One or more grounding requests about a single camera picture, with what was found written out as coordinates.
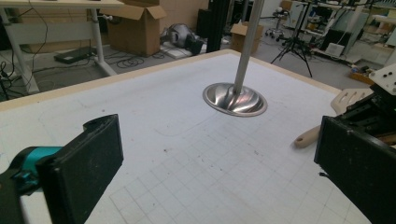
white wall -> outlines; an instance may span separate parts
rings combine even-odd
[[[262,7],[262,17],[271,17],[282,0],[265,0]]]

floor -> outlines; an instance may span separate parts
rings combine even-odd
[[[264,27],[273,27],[275,26],[275,21],[261,21],[261,24],[263,24]],[[285,36],[291,36],[291,32],[290,30],[285,30]],[[300,38],[309,39],[309,35],[301,34]],[[222,49],[227,49],[229,47],[229,44],[222,44],[221,46]],[[259,48],[252,54],[252,57],[270,63],[283,48],[281,42],[276,42],[276,40],[270,36],[262,35]],[[95,66],[93,60],[83,60],[71,65],[55,62],[53,56],[61,52],[63,51],[37,55],[24,53],[26,61],[29,63],[30,67],[33,67],[35,70],[34,76],[40,91],[51,91],[105,77]],[[118,74],[160,63],[169,63],[174,60],[161,52],[148,58],[136,57],[132,54],[115,51],[110,46],[104,46],[104,54],[106,61]],[[12,71],[12,66],[10,66],[11,55],[11,50],[0,51],[0,61],[5,61],[7,63],[6,72]],[[365,83],[351,79],[349,77],[351,69],[344,63],[326,59],[319,55],[308,56],[307,59],[314,80],[338,89],[368,87]],[[294,53],[287,53],[281,60],[274,61],[274,64],[302,76],[309,77],[306,64]],[[10,99],[26,95],[26,90],[20,79],[11,83],[6,81],[5,85],[6,87],[11,86],[8,91]],[[0,95],[0,100],[5,100],[4,94]]]

tripod stand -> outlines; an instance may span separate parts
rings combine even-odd
[[[281,60],[285,54],[292,52],[297,56],[299,56],[305,62],[306,67],[308,68],[309,71],[309,76],[312,77],[311,69],[309,68],[309,64],[304,53],[305,42],[298,37],[310,5],[311,5],[310,2],[308,2],[307,5],[304,3],[300,4],[300,6],[303,6],[303,9],[301,10],[300,15],[298,17],[293,35],[290,38],[286,39],[285,41],[286,47],[283,48],[282,51],[280,51],[280,53],[271,61],[271,63],[274,63],[274,61],[278,58],[279,60]]]

